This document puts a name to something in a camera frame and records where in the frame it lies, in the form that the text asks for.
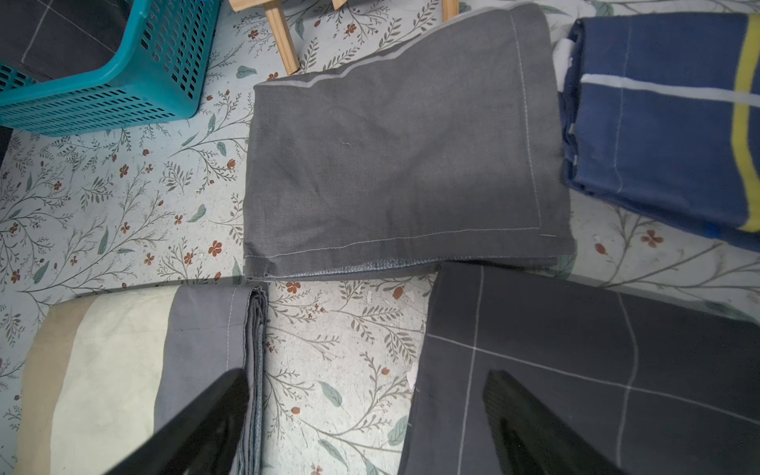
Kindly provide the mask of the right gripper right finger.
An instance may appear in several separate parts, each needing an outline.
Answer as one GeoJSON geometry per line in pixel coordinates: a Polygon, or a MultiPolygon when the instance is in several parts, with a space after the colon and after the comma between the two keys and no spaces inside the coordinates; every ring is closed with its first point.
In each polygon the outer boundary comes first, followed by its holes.
{"type": "Polygon", "coordinates": [[[488,373],[483,402],[503,473],[623,473],[508,372],[488,373]]]}

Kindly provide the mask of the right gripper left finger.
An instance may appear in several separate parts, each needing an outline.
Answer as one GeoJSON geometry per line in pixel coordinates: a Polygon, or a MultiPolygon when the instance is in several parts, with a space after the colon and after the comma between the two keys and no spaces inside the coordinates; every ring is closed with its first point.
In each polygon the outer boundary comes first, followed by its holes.
{"type": "Polygon", "coordinates": [[[243,433],[248,403],[245,372],[225,372],[109,473],[228,474],[243,433]]]}

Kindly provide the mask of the beige and grey pillowcase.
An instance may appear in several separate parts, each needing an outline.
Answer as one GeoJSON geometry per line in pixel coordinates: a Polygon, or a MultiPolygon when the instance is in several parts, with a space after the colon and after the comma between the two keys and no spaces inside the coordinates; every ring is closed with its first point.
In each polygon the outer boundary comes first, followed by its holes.
{"type": "Polygon", "coordinates": [[[27,354],[19,474],[102,474],[224,373],[247,374],[232,463],[261,471],[263,286],[166,286],[51,307],[27,354]]]}

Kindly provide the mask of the dark checked pillowcase front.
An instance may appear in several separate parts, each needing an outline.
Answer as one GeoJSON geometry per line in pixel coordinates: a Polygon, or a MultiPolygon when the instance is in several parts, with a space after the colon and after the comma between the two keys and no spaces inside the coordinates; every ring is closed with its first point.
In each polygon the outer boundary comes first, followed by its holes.
{"type": "Polygon", "coordinates": [[[400,470],[502,474],[492,371],[629,474],[759,470],[759,328],[496,266],[447,263],[429,301],[400,470]]]}

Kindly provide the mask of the plain grey pillowcase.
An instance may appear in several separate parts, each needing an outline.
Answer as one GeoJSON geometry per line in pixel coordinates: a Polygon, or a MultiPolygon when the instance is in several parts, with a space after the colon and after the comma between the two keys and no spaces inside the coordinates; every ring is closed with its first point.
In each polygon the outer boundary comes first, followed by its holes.
{"type": "Polygon", "coordinates": [[[461,15],[341,67],[259,83],[245,274],[326,278],[570,255],[546,17],[461,15]]]}

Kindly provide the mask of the dark grey checked pillowcase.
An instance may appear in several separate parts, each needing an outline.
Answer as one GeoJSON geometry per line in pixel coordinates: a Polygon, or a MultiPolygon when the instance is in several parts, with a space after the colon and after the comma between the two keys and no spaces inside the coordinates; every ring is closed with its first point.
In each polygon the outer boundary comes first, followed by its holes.
{"type": "Polygon", "coordinates": [[[133,3],[2,0],[1,62],[39,81],[104,67],[118,51],[133,3]]]}

